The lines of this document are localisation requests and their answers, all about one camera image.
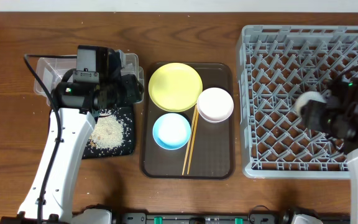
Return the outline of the yellow round plate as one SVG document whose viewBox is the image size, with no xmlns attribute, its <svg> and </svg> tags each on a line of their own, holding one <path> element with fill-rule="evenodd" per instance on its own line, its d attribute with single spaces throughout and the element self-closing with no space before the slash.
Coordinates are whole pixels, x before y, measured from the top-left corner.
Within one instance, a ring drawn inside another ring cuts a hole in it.
<svg viewBox="0 0 358 224">
<path fill-rule="evenodd" d="M 156 106 L 169 112 L 192 108 L 203 91 L 199 73 L 184 63 L 168 63 L 153 72 L 149 96 Z"/>
</svg>

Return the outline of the dark brown serving tray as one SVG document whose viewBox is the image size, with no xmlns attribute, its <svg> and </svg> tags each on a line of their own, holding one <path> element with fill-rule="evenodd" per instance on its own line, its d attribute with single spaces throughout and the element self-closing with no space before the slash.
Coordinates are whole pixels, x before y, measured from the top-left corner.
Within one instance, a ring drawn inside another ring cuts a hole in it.
<svg viewBox="0 0 358 224">
<path fill-rule="evenodd" d="M 227 65 L 184 63 L 200 74 L 203 89 L 222 88 L 233 97 L 232 73 Z M 148 93 L 148 84 L 153 72 L 165 64 L 168 62 L 153 64 L 145 75 L 146 98 L 140 169 L 146 176 L 152 178 L 221 180 L 229 177 L 235 167 L 233 114 L 225 121 L 216 124 L 209 123 L 199 116 L 189 174 L 184 171 L 182 175 L 187 143 L 179 149 L 170 151 L 155 142 L 152 136 L 153 125 L 159 117 L 168 112 L 152 102 Z"/>
</svg>

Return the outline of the pink round bowl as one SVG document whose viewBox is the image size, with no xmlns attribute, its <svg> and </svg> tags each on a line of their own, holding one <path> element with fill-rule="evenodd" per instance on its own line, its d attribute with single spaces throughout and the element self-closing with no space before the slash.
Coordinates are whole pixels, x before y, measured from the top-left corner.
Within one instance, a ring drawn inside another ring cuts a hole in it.
<svg viewBox="0 0 358 224">
<path fill-rule="evenodd" d="M 232 96 L 222 88 L 208 88 L 198 97 L 197 110 L 209 123 L 220 123 L 227 120 L 234 111 Z"/>
</svg>

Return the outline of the upper clear plastic bin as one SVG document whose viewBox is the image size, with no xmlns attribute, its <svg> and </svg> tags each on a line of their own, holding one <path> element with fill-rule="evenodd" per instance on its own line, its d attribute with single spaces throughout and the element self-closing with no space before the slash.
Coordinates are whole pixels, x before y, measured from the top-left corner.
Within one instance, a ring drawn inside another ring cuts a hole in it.
<svg viewBox="0 0 358 224">
<path fill-rule="evenodd" d="M 121 75 L 133 74 L 138 81 L 144 85 L 144 71 L 139 66 L 139 58 L 136 54 L 125 53 L 116 50 L 121 58 Z M 48 91 L 53 90 L 62 80 L 64 74 L 72 68 L 76 68 L 75 58 L 39 58 L 36 73 L 47 87 Z"/>
</svg>

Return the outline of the right wooden chopstick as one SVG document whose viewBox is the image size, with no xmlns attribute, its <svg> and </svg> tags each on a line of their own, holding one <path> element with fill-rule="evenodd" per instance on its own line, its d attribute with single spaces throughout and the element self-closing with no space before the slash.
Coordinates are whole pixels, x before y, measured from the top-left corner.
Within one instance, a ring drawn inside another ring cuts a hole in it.
<svg viewBox="0 0 358 224">
<path fill-rule="evenodd" d="M 198 125 L 198 115 L 199 115 L 198 108 L 197 108 L 197 106 L 195 106 L 195 112 L 194 112 L 194 118 L 193 118 L 193 124 L 192 124 L 192 135 L 191 135 L 191 142 L 190 142 L 190 155 L 189 155 L 189 160 L 188 160 L 187 174 L 190 173 L 190 168 L 191 168 L 193 150 L 194 150 L 194 145 L 195 145 L 196 130 L 197 130 L 197 125 Z"/>
</svg>

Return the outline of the white paper cup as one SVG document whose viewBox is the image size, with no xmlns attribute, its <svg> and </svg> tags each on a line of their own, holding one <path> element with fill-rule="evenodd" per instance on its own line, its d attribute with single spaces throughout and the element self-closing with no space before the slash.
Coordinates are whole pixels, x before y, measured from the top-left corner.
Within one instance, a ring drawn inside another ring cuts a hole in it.
<svg viewBox="0 0 358 224">
<path fill-rule="evenodd" d="M 320 93 L 318 93 L 316 91 L 307 91 L 307 92 L 303 93 L 302 95 L 300 95 L 297 98 L 297 100 L 295 101 L 294 107 L 295 107 L 295 111 L 298 116 L 301 116 L 302 107 L 306 106 L 310 100 L 318 101 L 321 103 L 326 102 L 326 100 Z"/>
</svg>

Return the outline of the wooden chopstick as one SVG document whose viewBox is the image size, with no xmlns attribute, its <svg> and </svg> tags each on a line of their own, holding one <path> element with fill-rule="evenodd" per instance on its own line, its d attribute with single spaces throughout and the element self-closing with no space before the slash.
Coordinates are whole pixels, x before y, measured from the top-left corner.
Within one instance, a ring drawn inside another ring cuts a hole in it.
<svg viewBox="0 0 358 224">
<path fill-rule="evenodd" d="M 193 117 L 192 117 L 192 120 L 191 120 L 191 131 L 190 131 L 190 138 L 187 142 L 187 145 L 186 145 L 186 153 L 185 153 L 185 160 L 184 160 L 184 163 L 183 163 L 183 168 L 182 168 L 182 175 L 184 175 L 185 173 L 185 166 L 186 166 L 186 163 L 187 163 L 187 158 L 188 158 L 188 153 L 189 153 L 189 150 L 190 150 L 190 143 L 191 143 L 191 136 L 193 134 L 193 126 L 194 126 L 194 123 L 195 123 L 195 118 L 196 118 L 196 105 L 194 106 L 194 112 L 193 112 Z"/>
<path fill-rule="evenodd" d="M 190 155 L 189 155 L 189 160 L 188 160 L 187 174 L 190 173 L 190 168 L 191 168 L 193 150 L 194 150 L 194 145 L 195 145 L 196 130 L 197 130 L 197 125 L 198 125 L 198 115 L 199 115 L 198 108 L 197 108 L 197 106 L 195 106 L 195 112 L 194 112 L 194 118 L 193 118 L 193 124 L 192 124 L 192 135 L 191 135 L 191 142 L 190 142 Z"/>
</svg>

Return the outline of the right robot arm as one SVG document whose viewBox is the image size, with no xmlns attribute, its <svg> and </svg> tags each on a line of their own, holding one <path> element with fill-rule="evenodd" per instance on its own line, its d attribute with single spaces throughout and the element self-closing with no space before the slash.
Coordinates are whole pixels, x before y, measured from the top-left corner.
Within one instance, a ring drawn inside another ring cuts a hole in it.
<svg viewBox="0 0 358 224">
<path fill-rule="evenodd" d="M 351 223 L 358 223 L 358 78 L 333 81 L 328 89 L 327 98 L 316 91 L 303 93 L 295 111 L 308 129 L 343 141 L 351 178 Z"/>
</svg>

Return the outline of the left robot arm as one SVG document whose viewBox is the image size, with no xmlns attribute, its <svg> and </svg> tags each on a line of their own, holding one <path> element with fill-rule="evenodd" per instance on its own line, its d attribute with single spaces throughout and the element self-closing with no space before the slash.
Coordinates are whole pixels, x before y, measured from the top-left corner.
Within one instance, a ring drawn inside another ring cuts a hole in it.
<svg viewBox="0 0 358 224">
<path fill-rule="evenodd" d="M 142 101 L 144 86 L 134 74 L 122 74 L 126 55 L 107 47 L 79 45 L 76 67 L 49 90 L 30 72 L 50 102 L 48 138 L 25 200 L 14 217 L 1 223 L 113 223 L 113 211 L 93 205 L 73 214 L 73 195 L 83 151 L 101 110 Z"/>
</svg>

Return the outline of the light blue bowl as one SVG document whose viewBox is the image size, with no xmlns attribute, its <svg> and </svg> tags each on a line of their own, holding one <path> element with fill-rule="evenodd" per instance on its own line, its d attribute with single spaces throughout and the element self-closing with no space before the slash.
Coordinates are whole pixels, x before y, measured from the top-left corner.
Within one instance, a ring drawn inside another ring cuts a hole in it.
<svg viewBox="0 0 358 224">
<path fill-rule="evenodd" d="M 188 143 L 191 126 L 188 120 L 178 113 L 167 113 L 159 117 L 153 125 L 154 141 L 163 149 L 174 151 Z"/>
</svg>

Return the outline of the black rectangular tray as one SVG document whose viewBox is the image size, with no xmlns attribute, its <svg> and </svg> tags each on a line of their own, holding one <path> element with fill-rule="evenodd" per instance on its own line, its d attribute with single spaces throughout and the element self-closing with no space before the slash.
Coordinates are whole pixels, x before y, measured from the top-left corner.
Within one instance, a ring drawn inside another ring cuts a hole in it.
<svg viewBox="0 0 358 224">
<path fill-rule="evenodd" d="M 96 118 L 96 123 L 99 116 L 105 110 L 113 110 L 114 114 L 124 120 L 126 124 L 125 133 L 124 133 L 124 145 L 114 149 L 101 149 L 93 147 L 90 145 L 90 139 L 85 144 L 82 152 L 82 159 L 94 159 L 98 157 L 114 157 L 114 156 L 125 156 L 132 154 L 135 149 L 135 120 L 134 120 L 134 110 L 132 106 L 129 107 L 114 107 L 112 109 L 103 109 L 98 111 L 98 117 Z"/>
</svg>

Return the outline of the cooked rice pile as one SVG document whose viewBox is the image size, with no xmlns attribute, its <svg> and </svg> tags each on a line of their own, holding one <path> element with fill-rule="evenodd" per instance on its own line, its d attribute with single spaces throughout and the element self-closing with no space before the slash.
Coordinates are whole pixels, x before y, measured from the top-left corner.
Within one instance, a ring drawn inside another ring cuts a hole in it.
<svg viewBox="0 0 358 224">
<path fill-rule="evenodd" d="M 113 110 L 101 113 L 89 140 L 90 145 L 101 149 L 114 149 L 124 145 L 126 124 Z"/>
</svg>

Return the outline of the clear plastic bin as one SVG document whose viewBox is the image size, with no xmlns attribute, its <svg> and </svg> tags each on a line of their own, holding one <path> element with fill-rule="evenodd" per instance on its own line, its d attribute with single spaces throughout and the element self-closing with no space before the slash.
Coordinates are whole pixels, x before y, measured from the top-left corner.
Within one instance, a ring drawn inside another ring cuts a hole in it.
<svg viewBox="0 0 358 224">
<path fill-rule="evenodd" d="M 139 71 L 136 74 L 136 78 L 141 83 L 141 85 L 144 87 L 144 71 L 142 67 L 139 67 Z M 56 85 L 61 82 L 62 77 L 64 74 L 69 71 L 68 68 L 62 68 L 62 69 L 55 69 L 52 67 L 44 67 L 37 69 L 37 71 L 41 71 L 42 81 L 44 85 L 47 87 L 48 91 L 51 92 Z M 122 75 L 130 74 L 130 70 L 124 68 L 121 70 Z M 68 79 L 68 82 L 73 82 L 73 77 L 70 77 Z M 40 95 L 46 97 L 46 94 L 43 92 L 43 90 L 38 90 Z M 136 104 L 142 103 L 144 100 L 144 93 L 141 94 L 141 100 L 137 102 Z"/>
<path fill-rule="evenodd" d="M 136 54 L 125 53 L 116 50 L 121 58 L 121 75 L 133 74 L 138 81 L 144 85 L 144 71 L 139 66 L 139 58 Z M 47 87 L 48 91 L 53 90 L 62 80 L 64 74 L 72 68 L 76 68 L 75 58 L 39 58 L 36 73 Z"/>
</svg>

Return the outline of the grey plastic dishwasher rack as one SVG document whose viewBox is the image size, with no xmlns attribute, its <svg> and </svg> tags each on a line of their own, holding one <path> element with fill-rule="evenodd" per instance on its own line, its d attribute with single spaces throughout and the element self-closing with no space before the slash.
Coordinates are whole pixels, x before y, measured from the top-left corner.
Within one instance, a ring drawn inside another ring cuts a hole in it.
<svg viewBox="0 0 358 224">
<path fill-rule="evenodd" d="M 294 104 L 307 91 L 327 96 L 326 81 L 358 66 L 358 26 L 248 25 L 236 54 L 244 175 L 348 179 L 342 142 L 306 129 Z"/>
</svg>

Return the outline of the lower clear plastic bin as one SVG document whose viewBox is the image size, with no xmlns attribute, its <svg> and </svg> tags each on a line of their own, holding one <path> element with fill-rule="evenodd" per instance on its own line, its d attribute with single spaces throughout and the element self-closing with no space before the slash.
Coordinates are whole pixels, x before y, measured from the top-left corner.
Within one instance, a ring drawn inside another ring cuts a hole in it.
<svg viewBox="0 0 358 224">
<path fill-rule="evenodd" d="M 139 67 L 139 71 L 136 74 L 136 78 L 141 83 L 141 85 L 144 87 L 144 71 L 142 67 Z M 48 91 L 51 92 L 56 85 L 61 82 L 62 77 L 64 74 L 69 71 L 68 68 L 62 68 L 62 69 L 55 69 L 52 67 L 44 67 L 37 69 L 37 71 L 41 71 L 42 81 L 44 85 L 47 87 Z M 124 68 L 121 70 L 122 75 L 130 74 L 130 70 Z M 73 77 L 70 77 L 68 79 L 68 82 L 73 82 Z M 38 90 L 40 95 L 46 97 L 46 94 L 43 92 L 43 90 Z M 137 102 L 136 104 L 142 103 L 144 100 L 144 93 L 141 94 L 141 100 Z"/>
</svg>

